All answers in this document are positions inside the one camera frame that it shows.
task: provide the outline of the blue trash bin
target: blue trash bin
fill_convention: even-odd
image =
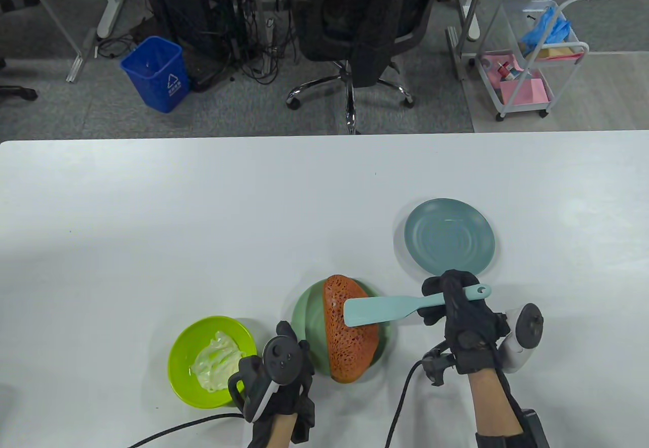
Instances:
[[[168,114],[190,91],[183,48],[158,36],[146,38],[120,63],[149,107]]]

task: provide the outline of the chair base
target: chair base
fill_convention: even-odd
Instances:
[[[7,62],[0,57],[0,70],[7,66]],[[0,85],[0,96],[19,96],[23,100],[34,101],[39,94],[34,89],[19,87],[16,85]]]
[[[288,96],[286,97],[286,106],[291,110],[298,110],[301,104],[297,96],[304,90],[316,87],[317,85],[333,82],[335,80],[341,80],[345,84],[345,89],[347,91],[347,98],[345,100],[345,119],[347,121],[347,131],[352,135],[360,134],[359,131],[356,130],[354,85],[352,84],[351,68],[349,66],[349,63],[343,64],[340,61],[332,61],[332,63],[336,66],[336,68],[338,68],[338,74],[331,77],[318,78],[318,80],[306,82],[305,84],[301,84],[295,87],[289,92]],[[394,82],[388,82],[387,80],[383,80],[381,78],[378,79],[377,83],[379,85],[382,85],[383,87],[401,92],[401,94],[404,96],[404,107],[412,109],[412,107],[415,106],[415,100],[413,99],[412,94],[410,94],[410,92],[406,90],[403,85]]]

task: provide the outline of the gray carpet floor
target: gray carpet floor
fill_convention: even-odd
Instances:
[[[96,25],[104,0],[50,0],[75,40]],[[479,15],[497,0],[482,0]],[[647,0],[588,3],[575,12],[575,30],[593,50],[649,49]],[[612,16],[606,11],[614,11]],[[114,34],[121,34],[146,15],[145,0],[127,0]],[[357,120],[364,133],[472,131],[461,84],[453,75],[444,29],[457,25],[451,5],[437,4],[424,41],[399,57],[402,74],[388,69],[417,99],[413,109],[399,106],[398,94],[379,87],[357,91]],[[229,135],[301,135],[343,133],[341,84],[313,91],[302,107],[288,110],[283,99],[293,86],[332,74],[333,66],[301,58],[283,61],[279,77],[261,86],[241,73],[206,93],[190,94],[169,115],[148,109],[114,60],[93,59],[79,82],[64,78],[74,53],[42,7],[0,17],[0,55],[8,68],[0,84],[33,87],[39,99],[0,101],[0,141],[29,138],[206,137]]]

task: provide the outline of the small bottle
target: small bottle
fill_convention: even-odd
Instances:
[[[514,75],[509,71],[501,62],[498,62],[498,74],[502,77],[500,81],[505,80],[510,82],[514,79]]]
[[[512,64],[509,61],[505,61],[503,66],[505,66],[507,71],[512,73],[512,76],[514,77],[515,80],[516,80],[516,78],[518,78],[521,75],[521,72],[518,71],[516,68],[514,68],[514,66],[512,66]]]

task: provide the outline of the blue plate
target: blue plate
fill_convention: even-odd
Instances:
[[[415,208],[406,221],[405,239],[415,262],[435,276],[449,269],[477,276],[496,251],[487,219],[468,204],[449,198]]]

